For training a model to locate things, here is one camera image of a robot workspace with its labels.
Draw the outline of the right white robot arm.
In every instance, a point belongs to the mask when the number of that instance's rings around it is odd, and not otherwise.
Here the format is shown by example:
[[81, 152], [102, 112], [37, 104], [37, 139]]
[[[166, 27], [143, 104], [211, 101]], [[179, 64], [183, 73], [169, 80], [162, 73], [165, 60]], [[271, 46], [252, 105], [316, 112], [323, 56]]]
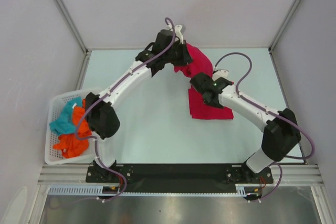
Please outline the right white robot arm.
[[245, 181], [254, 183], [264, 168], [281, 161], [301, 141], [295, 114], [290, 109], [277, 111], [258, 103], [223, 77], [213, 80], [200, 72], [190, 80], [190, 84], [202, 95], [206, 105], [228, 107], [263, 133], [260, 149], [244, 161], [242, 176]]

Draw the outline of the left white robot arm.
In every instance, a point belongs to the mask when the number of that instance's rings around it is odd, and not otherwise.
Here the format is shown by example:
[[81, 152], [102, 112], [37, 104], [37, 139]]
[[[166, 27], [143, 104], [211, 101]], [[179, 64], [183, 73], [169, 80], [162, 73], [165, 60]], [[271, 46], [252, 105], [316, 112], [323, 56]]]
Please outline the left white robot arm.
[[109, 151], [106, 139], [114, 136], [120, 127], [116, 114], [117, 106], [142, 82], [153, 77], [166, 64], [186, 66], [192, 63], [183, 38], [183, 25], [162, 29], [135, 58], [131, 67], [114, 84], [98, 94], [90, 92], [86, 96], [86, 121], [93, 132], [95, 162], [100, 166], [98, 176], [105, 182], [115, 178], [112, 166], [115, 155]]

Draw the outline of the magenta t shirt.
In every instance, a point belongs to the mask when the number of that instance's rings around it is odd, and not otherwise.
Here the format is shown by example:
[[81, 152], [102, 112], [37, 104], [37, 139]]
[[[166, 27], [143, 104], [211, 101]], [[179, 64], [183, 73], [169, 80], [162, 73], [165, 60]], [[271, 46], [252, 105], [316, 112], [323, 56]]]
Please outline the magenta t shirt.
[[213, 76], [213, 65], [211, 61], [195, 46], [186, 44], [187, 51], [193, 62], [185, 66], [174, 66], [175, 72], [182, 72], [187, 78], [193, 78], [199, 73]]
[[230, 108], [215, 108], [203, 103], [200, 93], [194, 88], [188, 89], [190, 115], [199, 120], [233, 120], [234, 114]]

